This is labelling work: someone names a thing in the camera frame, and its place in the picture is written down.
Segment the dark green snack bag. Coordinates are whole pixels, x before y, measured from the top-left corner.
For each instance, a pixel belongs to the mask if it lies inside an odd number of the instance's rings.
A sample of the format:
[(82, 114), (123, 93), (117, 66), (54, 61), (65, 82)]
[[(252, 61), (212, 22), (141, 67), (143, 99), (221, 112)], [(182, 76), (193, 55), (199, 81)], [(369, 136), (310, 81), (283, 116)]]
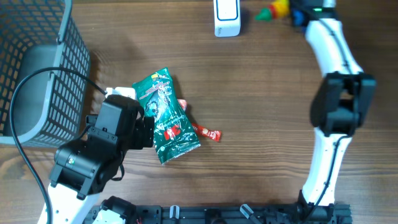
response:
[(177, 100), (167, 67), (132, 84), (146, 117), (154, 118), (154, 147), (166, 164), (201, 146), (197, 134)]

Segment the red coffee stick sachet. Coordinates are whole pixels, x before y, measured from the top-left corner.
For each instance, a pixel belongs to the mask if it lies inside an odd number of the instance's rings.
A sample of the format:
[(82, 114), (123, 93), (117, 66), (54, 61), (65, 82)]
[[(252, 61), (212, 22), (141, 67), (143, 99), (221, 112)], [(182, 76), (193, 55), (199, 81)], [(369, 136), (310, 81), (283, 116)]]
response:
[(192, 123), (192, 126), (196, 134), (200, 136), (212, 139), (216, 142), (219, 142), (221, 139), (221, 131), (210, 130), (195, 123)]

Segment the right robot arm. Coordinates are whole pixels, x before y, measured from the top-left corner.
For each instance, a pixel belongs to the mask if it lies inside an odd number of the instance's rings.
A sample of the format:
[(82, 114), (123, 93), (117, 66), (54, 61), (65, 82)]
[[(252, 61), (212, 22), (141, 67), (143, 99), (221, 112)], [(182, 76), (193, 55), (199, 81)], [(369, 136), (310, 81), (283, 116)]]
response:
[(355, 61), (335, 1), (290, 1), (292, 23), (303, 29), (322, 74), (310, 106), (315, 142), (310, 171), (298, 201), (299, 223), (338, 219), (335, 187), (344, 154), (366, 119), (376, 79)]

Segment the sauce bottle green cap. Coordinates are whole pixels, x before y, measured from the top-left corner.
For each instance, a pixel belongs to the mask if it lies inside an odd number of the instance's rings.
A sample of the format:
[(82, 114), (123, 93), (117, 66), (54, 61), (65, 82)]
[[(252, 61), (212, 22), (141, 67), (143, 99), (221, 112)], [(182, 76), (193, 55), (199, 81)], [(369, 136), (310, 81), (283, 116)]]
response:
[(258, 15), (255, 16), (255, 20), (258, 21), (272, 21), (286, 17), (290, 14), (290, 3), (289, 0), (275, 0), (270, 3), (267, 7), (263, 8)]

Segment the small red white candy pack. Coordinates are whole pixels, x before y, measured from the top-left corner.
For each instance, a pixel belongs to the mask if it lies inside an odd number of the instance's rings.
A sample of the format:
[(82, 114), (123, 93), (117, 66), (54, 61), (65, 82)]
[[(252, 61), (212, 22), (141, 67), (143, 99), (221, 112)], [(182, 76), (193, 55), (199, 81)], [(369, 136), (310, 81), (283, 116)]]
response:
[(187, 102), (183, 99), (178, 99), (178, 103), (181, 106), (181, 108), (185, 111), (187, 109)]

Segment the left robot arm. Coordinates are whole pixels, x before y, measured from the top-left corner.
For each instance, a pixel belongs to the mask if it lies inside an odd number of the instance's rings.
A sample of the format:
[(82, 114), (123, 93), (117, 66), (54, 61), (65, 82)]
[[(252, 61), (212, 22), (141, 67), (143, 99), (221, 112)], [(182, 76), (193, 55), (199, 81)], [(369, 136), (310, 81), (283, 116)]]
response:
[(109, 95), (99, 113), (86, 116), (83, 134), (87, 139), (77, 137), (55, 152), (50, 205), (43, 207), (39, 223), (82, 223), (106, 183), (122, 179), (116, 174), (124, 170), (126, 153), (152, 147), (154, 119), (137, 100)]

